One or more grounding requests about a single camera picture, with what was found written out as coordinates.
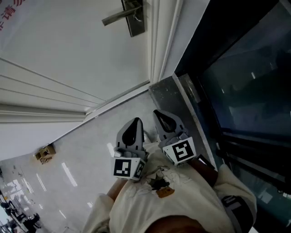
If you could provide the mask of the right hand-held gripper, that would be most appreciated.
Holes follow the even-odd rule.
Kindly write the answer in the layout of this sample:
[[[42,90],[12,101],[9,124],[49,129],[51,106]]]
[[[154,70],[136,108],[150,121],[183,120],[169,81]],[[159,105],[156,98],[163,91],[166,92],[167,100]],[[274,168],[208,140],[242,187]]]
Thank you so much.
[[[186,133],[184,123],[175,114],[154,110],[153,119],[161,139],[160,148],[174,166],[180,166],[196,157],[193,138]]]

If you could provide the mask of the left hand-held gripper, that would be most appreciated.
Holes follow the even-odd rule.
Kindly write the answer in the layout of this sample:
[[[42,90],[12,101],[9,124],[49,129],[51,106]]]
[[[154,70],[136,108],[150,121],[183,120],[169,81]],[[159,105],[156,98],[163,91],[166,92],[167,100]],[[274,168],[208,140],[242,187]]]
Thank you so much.
[[[146,166],[149,153],[142,150],[143,123],[136,117],[127,122],[117,133],[111,171],[114,177],[139,181]]]

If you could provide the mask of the person's left forearm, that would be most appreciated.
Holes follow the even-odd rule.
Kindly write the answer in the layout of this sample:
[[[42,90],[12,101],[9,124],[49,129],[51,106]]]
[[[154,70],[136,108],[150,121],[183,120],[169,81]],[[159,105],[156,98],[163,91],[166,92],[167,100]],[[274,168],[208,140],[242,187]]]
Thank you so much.
[[[109,196],[113,201],[115,201],[126,183],[127,183],[126,179],[117,179],[107,192],[107,196]]]

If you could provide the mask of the person's right forearm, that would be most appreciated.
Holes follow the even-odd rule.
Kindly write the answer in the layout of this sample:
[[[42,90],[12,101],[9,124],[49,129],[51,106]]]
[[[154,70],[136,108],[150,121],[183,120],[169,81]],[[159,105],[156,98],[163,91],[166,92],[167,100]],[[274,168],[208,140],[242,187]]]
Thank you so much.
[[[207,181],[211,187],[215,185],[218,178],[217,171],[197,159],[193,159],[188,163]]]

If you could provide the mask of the metal door lock plate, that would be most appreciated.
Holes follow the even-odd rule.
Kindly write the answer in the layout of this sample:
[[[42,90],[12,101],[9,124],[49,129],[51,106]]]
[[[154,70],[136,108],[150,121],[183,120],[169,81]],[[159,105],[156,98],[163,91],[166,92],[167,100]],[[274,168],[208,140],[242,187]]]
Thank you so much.
[[[142,8],[140,10],[138,10],[136,13],[137,17],[139,19],[141,19],[142,22],[138,22],[134,19],[133,19],[133,21],[131,21],[132,18],[130,18],[130,22],[126,18],[126,22],[127,22],[131,37],[134,37],[134,36],[137,36],[139,34],[144,33],[145,32],[145,23],[144,23],[143,0],[121,0],[121,2],[122,2],[123,10],[132,9],[134,7],[142,6]]]

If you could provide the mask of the white door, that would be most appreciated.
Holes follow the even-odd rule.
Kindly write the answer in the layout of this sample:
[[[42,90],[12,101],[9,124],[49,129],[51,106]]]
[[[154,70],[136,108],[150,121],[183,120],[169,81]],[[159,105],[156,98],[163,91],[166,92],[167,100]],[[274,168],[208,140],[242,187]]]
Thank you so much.
[[[147,34],[102,20],[121,0],[45,0],[0,53],[0,104],[92,111],[147,85]]]

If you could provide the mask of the black wristwatch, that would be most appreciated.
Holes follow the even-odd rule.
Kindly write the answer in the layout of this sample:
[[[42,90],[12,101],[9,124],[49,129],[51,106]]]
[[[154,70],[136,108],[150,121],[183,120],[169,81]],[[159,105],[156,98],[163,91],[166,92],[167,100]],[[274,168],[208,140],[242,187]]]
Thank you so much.
[[[199,163],[200,166],[208,167],[213,171],[216,170],[216,168],[202,154],[196,157],[196,161]]]

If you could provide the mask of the cream printed T-shirt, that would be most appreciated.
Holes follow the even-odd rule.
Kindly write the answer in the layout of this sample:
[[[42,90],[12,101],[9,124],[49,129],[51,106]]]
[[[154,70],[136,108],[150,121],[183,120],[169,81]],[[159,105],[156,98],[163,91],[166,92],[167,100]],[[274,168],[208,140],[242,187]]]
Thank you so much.
[[[249,233],[256,197],[227,165],[211,187],[190,164],[174,166],[158,143],[144,150],[141,179],[127,180],[115,201],[100,194],[82,233]]]

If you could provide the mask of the brown cardboard box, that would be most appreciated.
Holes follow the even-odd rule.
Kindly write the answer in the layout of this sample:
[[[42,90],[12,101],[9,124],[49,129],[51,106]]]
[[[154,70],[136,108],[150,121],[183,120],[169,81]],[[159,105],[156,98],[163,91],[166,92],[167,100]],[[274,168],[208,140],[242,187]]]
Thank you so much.
[[[53,144],[49,144],[46,147],[40,149],[36,154],[35,158],[40,161],[41,164],[48,163],[53,156],[56,154]]]

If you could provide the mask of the dark glass partition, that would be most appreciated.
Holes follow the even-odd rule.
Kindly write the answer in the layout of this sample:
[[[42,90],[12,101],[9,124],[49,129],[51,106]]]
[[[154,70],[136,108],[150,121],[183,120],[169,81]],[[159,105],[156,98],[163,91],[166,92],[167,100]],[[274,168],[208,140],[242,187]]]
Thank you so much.
[[[291,0],[210,0],[176,68],[217,164],[257,199],[259,233],[291,233]]]

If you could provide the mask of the row of office desks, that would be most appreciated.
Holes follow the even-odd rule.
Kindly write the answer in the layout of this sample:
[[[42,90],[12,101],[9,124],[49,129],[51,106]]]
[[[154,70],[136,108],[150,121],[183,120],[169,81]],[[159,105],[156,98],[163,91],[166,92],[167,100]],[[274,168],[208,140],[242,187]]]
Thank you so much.
[[[0,179],[0,211],[5,214],[2,223],[9,231],[37,233],[42,229],[40,216],[33,210],[32,204],[18,180],[4,183]]]

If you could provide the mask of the white notice with red lettering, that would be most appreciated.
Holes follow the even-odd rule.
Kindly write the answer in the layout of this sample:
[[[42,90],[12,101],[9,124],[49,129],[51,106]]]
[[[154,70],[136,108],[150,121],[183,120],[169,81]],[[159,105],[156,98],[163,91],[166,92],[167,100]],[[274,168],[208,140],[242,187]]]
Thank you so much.
[[[0,53],[15,32],[45,0],[0,0]]]

